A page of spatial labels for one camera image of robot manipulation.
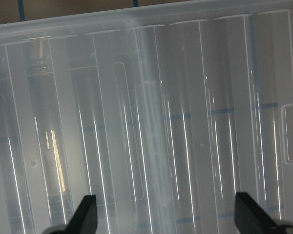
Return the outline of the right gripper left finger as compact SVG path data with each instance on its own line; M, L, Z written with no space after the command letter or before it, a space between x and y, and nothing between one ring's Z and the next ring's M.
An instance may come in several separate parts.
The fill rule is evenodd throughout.
M68 223L65 234L95 234L98 228L95 195L85 195Z

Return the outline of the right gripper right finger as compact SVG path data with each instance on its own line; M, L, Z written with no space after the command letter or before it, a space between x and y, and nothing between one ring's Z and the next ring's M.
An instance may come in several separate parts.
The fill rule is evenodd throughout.
M236 192L234 222L241 234L285 234L275 221L246 192Z

